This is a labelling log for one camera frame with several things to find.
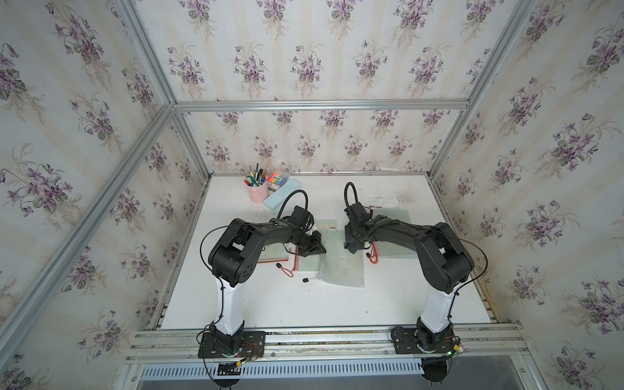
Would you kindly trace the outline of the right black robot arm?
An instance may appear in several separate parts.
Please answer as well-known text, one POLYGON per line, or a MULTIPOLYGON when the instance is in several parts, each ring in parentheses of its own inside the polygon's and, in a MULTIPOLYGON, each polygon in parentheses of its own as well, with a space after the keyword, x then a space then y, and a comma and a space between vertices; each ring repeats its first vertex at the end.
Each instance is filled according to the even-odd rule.
POLYGON ((451 314, 459 290, 469 279, 475 262, 465 245, 446 223, 433 226, 408 224, 386 215, 375 215, 360 203, 354 183, 344 187, 344 246, 355 254, 368 245, 386 242, 412 250, 429 284, 424 310, 417 320, 413 339, 425 354, 438 353, 455 341, 451 314))

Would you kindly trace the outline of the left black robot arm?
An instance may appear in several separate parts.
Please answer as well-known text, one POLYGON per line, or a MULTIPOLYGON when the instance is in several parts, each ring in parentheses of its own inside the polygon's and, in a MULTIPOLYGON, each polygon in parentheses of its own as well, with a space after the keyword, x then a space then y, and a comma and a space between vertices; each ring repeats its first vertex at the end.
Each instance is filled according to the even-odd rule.
POLYGON ((207 256, 199 250, 202 263, 216 279, 216 317, 208 329, 217 343, 237 349, 242 342, 244 284, 253 275, 266 247, 294 245, 294 254, 301 257, 327 253, 321 232, 315 229, 314 216, 308 210, 306 191, 294 190, 284 203, 298 194, 303 196, 304 205, 295 206, 290 215, 285 215, 285 206, 281 206, 278 216, 266 223, 233 219, 230 224, 215 229, 224 233, 207 256))

